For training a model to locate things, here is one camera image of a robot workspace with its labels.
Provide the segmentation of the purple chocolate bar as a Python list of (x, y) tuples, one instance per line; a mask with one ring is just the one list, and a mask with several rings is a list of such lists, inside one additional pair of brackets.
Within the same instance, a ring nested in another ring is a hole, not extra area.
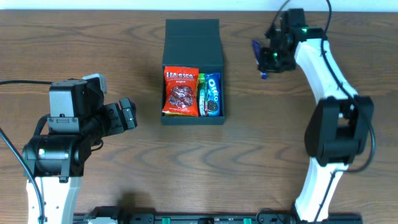
[(260, 68), (260, 60), (259, 60), (260, 59), (260, 49), (261, 49), (260, 44), (257, 40), (252, 40), (251, 43), (252, 43), (252, 49), (254, 51), (254, 56), (256, 58), (257, 69), (260, 71), (261, 78), (263, 80), (267, 80), (268, 74), (266, 72), (263, 72)]

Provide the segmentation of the blue Oreo pack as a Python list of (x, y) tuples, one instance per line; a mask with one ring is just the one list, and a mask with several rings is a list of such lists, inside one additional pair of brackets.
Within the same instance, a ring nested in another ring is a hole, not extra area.
[(207, 114), (208, 116), (219, 116), (221, 111), (220, 73), (207, 73), (205, 80), (207, 84)]

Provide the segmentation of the red candy bag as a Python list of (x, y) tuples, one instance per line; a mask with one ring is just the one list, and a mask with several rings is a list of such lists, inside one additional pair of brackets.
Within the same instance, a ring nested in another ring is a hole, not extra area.
[(170, 116), (198, 117), (197, 86), (199, 68), (165, 66), (165, 105)]

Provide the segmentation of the green red KitKat bar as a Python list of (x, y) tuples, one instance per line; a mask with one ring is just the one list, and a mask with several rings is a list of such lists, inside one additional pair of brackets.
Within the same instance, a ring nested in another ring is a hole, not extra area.
[(198, 99), (198, 109), (200, 116), (207, 116), (207, 83), (201, 82), (198, 86), (199, 99)]

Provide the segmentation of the dark green box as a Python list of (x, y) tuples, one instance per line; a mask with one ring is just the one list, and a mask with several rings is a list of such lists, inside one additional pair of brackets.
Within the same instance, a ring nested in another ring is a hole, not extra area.
[(200, 73), (220, 73), (219, 116), (167, 116), (163, 125), (222, 125), (224, 109), (224, 58), (218, 19), (167, 19), (162, 66), (193, 67)]

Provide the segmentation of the Haribo gummy bag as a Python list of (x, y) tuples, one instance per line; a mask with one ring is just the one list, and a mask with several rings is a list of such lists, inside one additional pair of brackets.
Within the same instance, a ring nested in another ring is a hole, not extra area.
[(200, 84), (202, 84), (202, 83), (205, 83), (206, 82), (206, 80), (205, 80), (205, 74), (204, 73), (200, 73), (199, 75), (198, 75), (198, 85), (200, 85)]

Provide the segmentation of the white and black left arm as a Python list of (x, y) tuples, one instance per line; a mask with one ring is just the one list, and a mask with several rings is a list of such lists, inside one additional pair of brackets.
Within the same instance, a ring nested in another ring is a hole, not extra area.
[(22, 150), (33, 175), (26, 186), (29, 223), (72, 223), (91, 148), (137, 127), (135, 104), (123, 98), (106, 105), (105, 93), (100, 74), (51, 84), (50, 113), (39, 119)]

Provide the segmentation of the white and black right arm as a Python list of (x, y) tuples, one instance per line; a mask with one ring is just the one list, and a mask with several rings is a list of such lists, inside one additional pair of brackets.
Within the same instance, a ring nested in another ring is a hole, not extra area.
[(329, 214), (328, 207), (344, 173), (359, 173), (371, 163), (376, 138), (371, 119), (374, 104), (348, 83), (330, 52), (327, 28), (310, 27), (302, 8), (279, 9), (265, 33), (269, 46), (257, 47), (263, 76), (300, 67), (316, 101), (305, 130), (310, 157), (303, 189), (282, 223), (362, 223), (360, 215)]

